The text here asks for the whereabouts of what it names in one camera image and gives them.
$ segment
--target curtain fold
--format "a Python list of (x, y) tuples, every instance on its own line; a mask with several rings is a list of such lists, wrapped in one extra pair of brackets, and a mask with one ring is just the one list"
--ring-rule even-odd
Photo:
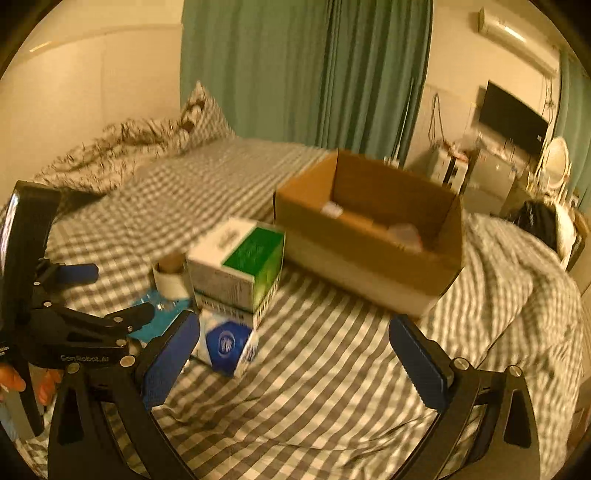
[(591, 207), (591, 80), (566, 52), (560, 55), (560, 104), (554, 129), (563, 137), (572, 164), (569, 191), (579, 191), (581, 210)]
[(201, 80), (244, 137), (404, 162), (433, 0), (187, 0), (181, 100)]

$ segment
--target human hand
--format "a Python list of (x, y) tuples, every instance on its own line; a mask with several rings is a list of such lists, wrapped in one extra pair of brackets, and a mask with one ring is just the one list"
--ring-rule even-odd
[[(56, 393), (56, 384), (61, 382), (61, 371), (49, 369), (37, 387), (37, 398), (42, 405), (49, 405)], [(0, 364), (0, 384), (9, 390), (22, 392), (27, 387), (25, 381), (17, 371), (7, 364)]]

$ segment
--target checkered bedsheet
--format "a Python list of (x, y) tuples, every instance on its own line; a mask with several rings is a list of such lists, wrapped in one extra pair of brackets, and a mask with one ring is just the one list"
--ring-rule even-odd
[[(150, 287), (150, 265), (229, 215), (269, 221), (272, 193), (323, 150), (230, 138), (158, 161), (57, 222), (47, 255), (94, 262), (100, 279), (67, 290), (69, 307), (104, 315)], [(465, 268), (421, 323), (449, 356), (525, 372), (542, 478), (564, 461), (580, 377), (577, 288), (540, 241), (499, 219), (468, 216)], [(425, 408), (388, 343), (391, 314), (287, 263), (243, 378), (192, 359), (154, 415), (198, 478), (387, 479), (426, 433)], [(445, 472), (462, 460), (465, 431)], [(144, 471), (120, 419), (129, 464)], [(25, 445), (47, 472), (47, 435)]]

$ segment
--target bed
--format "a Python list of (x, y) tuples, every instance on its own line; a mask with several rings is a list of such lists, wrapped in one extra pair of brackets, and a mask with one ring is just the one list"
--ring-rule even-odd
[[(179, 119), (110, 127), (35, 178), (70, 192), (47, 255), (100, 269), (96, 284), (62, 300), (98, 315), (128, 307), (150, 288), (154, 261), (225, 217), (272, 221), (276, 186), (325, 153), (237, 137), (199, 84)], [(450, 357), (523, 369), (551, 478), (581, 375), (577, 287), (554, 252), (500, 219), (466, 215), (465, 244), (462, 273), (419, 327)], [(391, 315), (286, 262), (246, 374), (226, 378), (191, 359), (154, 415), (201, 479), (387, 479), (435, 418), (389, 345)], [(145, 472), (107, 409), (129, 465)], [(479, 413), (443, 473), (461, 464)], [(23, 447), (46, 474), (47, 432)]]

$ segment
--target black bag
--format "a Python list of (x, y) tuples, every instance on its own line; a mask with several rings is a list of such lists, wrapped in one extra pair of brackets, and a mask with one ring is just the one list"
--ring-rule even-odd
[(556, 212), (543, 202), (529, 200), (509, 214), (507, 220), (522, 230), (536, 236), (557, 252)]

